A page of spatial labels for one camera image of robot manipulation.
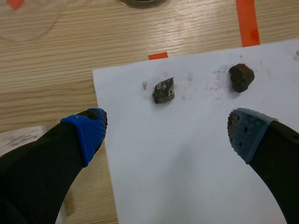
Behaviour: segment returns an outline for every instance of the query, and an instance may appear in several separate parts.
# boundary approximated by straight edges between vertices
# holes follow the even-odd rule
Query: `small rock fragment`
[[[254,72],[245,64],[237,64],[229,69],[233,89],[236,92],[244,92],[254,80]]]
[[[173,78],[166,79],[155,86],[153,93],[156,104],[167,103],[174,99]]]
[[[146,90],[146,85],[147,85],[147,83],[144,81],[144,82],[142,82],[142,86],[143,86],[143,89],[144,90]]]

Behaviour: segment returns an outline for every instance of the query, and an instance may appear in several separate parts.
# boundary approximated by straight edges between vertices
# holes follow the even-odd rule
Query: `wood grain surface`
[[[298,15],[298,0],[256,0],[261,44],[299,38]],[[234,0],[168,0],[150,9],[118,0],[70,0],[46,34],[29,42],[0,39],[0,132],[51,127],[96,107],[93,69],[161,51],[171,57],[241,45]],[[117,223],[103,147],[66,201],[67,224]]]

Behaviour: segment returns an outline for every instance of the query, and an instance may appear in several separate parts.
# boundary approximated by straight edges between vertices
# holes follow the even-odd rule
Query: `clear plastic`
[[[0,36],[27,41],[46,33],[65,0],[0,0]]]

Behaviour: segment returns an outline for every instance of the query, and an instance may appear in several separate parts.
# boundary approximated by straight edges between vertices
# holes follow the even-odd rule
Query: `gray rock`
[[[174,99],[173,78],[166,79],[155,86],[153,98],[156,104],[167,103]]]

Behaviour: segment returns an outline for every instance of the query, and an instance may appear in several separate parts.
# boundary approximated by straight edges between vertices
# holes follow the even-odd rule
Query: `white paper sheet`
[[[241,94],[230,90],[228,74],[238,63],[256,76]],[[155,105],[154,86],[170,77],[175,99]],[[108,117],[120,224],[286,223],[264,182],[232,149],[227,117],[245,107],[299,131],[299,40],[98,69],[93,78]]]

